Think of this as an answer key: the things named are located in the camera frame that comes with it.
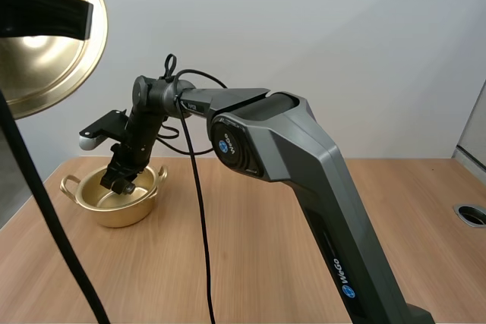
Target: ramen pot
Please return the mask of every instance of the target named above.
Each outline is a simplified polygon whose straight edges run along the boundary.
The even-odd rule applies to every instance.
[[[133,180],[134,192],[114,193],[99,183],[106,167],[98,168],[80,180],[68,175],[61,180],[61,191],[76,204],[89,210],[98,224],[110,228],[126,227],[145,218],[153,209],[160,184],[167,178],[167,168],[162,166],[157,173],[147,166]],[[75,183],[75,190],[69,190],[68,181]]]

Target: table surface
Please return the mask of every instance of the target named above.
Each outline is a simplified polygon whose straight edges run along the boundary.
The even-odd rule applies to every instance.
[[[46,189],[113,322],[209,322],[197,195],[188,159],[154,158],[169,177],[155,210],[98,226],[59,191],[108,162],[60,166]],[[486,322],[486,229],[455,215],[486,187],[454,160],[349,160],[406,300],[437,322]],[[349,322],[292,190],[199,159],[217,322]],[[0,231],[0,322],[95,322],[30,199]]]

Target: black wire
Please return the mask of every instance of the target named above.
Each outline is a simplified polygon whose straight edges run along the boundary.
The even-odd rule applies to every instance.
[[[76,257],[76,253],[71,246],[71,243],[62,228],[59,217],[55,213],[54,206],[52,206],[49,195],[44,188],[43,182],[37,173],[36,166],[33,164],[30,158],[29,152],[25,146],[24,140],[22,139],[21,133],[19,132],[17,125],[10,113],[7,102],[0,91],[0,126],[2,127],[5,135],[5,139],[10,146],[12,154],[17,161],[18,167],[24,175],[24,179],[30,188],[30,192],[33,198],[37,202],[40,212],[43,214],[44,220],[46,221],[47,228],[51,232],[54,242],[57,244],[62,257],[64,258],[69,270],[76,279],[81,291],[84,294],[91,310],[96,317],[96,320],[102,324],[109,324],[108,316],[106,311],[101,304],[96,291],[91,284],[86,272],[83,270],[83,266],[80,264]]]
[[[184,74],[196,74],[196,75],[204,76],[205,78],[208,78],[208,79],[214,81],[215,83],[217,83],[218,85],[220,85],[223,89],[228,89],[228,87],[224,83],[222,83],[221,81],[216,79],[214,76],[206,74],[203,71],[193,70],[193,69],[187,68],[187,69],[181,70],[177,74],[175,74],[174,81],[173,81],[173,83],[175,84],[175,87],[174,87],[175,90],[177,90],[177,82],[179,81],[179,78]]]
[[[170,135],[170,136],[164,136],[162,134],[157,134],[158,138],[163,138],[165,140],[174,140],[175,138],[179,137],[179,129],[174,128],[174,127],[170,127],[168,125],[164,125],[163,123],[162,123],[162,128],[164,128],[166,131],[174,132],[175,134]]]
[[[213,300],[211,298],[211,266],[210,266],[210,248],[207,243],[207,232],[206,232],[206,216],[204,214],[204,202],[203,193],[200,188],[199,174],[197,173],[196,156],[194,149],[192,148],[191,136],[189,136],[188,125],[185,122],[184,112],[181,108],[181,95],[178,96],[176,100],[177,110],[181,116],[182,129],[184,130],[185,139],[188,142],[189,154],[191,156],[192,171],[194,173],[194,182],[196,183],[197,200],[199,201],[199,214],[200,214],[200,226],[203,231],[203,243],[204,243],[204,259],[206,261],[206,296],[207,296],[207,307],[210,312],[211,323],[215,324],[213,312]]]
[[[180,153],[184,156],[190,156],[191,153],[190,152],[187,152],[187,151],[182,151],[180,149],[177,149],[175,148],[174,146],[171,146],[170,144],[168,144],[166,141],[164,141],[162,138],[156,138],[161,144],[163,144],[164,146],[166,146],[167,148],[170,148],[172,151],[175,151],[177,153]],[[201,151],[201,152],[194,152],[194,155],[195,156],[201,156],[201,155],[205,155],[206,153],[209,153],[209,152],[212,152],[213,149],[212,148],[209,148],[209,149],[206,149],[205,151]]]
[[[172,66],[170,68],[170,71],[169,71],[169,61],[171,59],[174,59],[173,63],[172,63]],[[166,77],[171,77],[172,76],[172,73],[174,72],[174,69],[175,69],[175,63],[177,62],[177,58],[173,55],[173,54],[170,54],[167,56],[166,58],[166,74],[164,76]],[[199,71],[199,70],[193,70],[193,69],[185,69],[185,70],[181,70],[179,71],[173,78],[173,83],[174,83],[174,89],[177,90],[177,83],[179,82],[179,78],[184,75],[184,74],[196,74],[196,75],[200,75],[200,76],[203,76],[205,78],[208,78],[212,81],[214,81],[215,83],[217,83],[218,85],[220,85],[223,89],[228,89],[228,87],[222,82],[222,81],[219,81],[218,79],[216,79],[213,75],[209,75],[209,74],[206,74],[205,72],[203,71]],[[176,128],[172,128],[172,127],[165,127],[164,125],[162,125],[163,128],[165,129],[168,129],[170,131],[177,131],[177,137],[178,137],[178,133],[179,131],[176,129]],[[180,153],[184,156],[190,156],[191,154],[187,151],[182,151],[180,149],[177,149],[175,148],[174,146],[172,146],[171,144],[167,143],[166,141],[164,141],[163,139],[166,139],[166,140],[172,140],[172,139],[175,139],[177,137],[173,137],[173,136],[170,136],[170,137],[166,137],[166,136],[162,136],[160,134],[157,134],[157,140],[163,144],[164,146],[166,146],[167,148],[170,148],[172,151],[175,151],[177,153]],[[201,156],[201,155],[205,155],[206,153],[209,153],[209,152],[212,152],[213,149],[210,148],[210,149],[206,149],[205,151],[201,151],[201,152],[195,152],[194,155],[195,156]]]

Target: gray robot arm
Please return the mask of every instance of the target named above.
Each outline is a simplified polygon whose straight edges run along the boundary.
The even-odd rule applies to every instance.
[[[151,105],[146,108],[140,105],[140,90],[145,89],[136,83],[134,110],[125,121],[125,131],[141,131],[131,121],[178,117],[175,103],[180,100],[185,114],[207,119],[208,136],[224,165],[253,178],[283,182],[294,190],[353,323],[434,323],[429,312],[405,302],[346,163],[315,121],[306,99],[288,93],[268,96],[265,89],[198,90],[188,82],[175,86],[157,80],[147,94],[141,93],[142,103]],[[144,143],[153,139],[154,127],[148,130],[148,138],[138,136]],[[130,134],[119,137],[121,147],[115,150],[130,149],[123,145],[135,139]],[[142,145],[135,142],[137,149]],[[114,176],[136,175],[130,167],[140,165],[132,157],[115,152],[110,183]]]

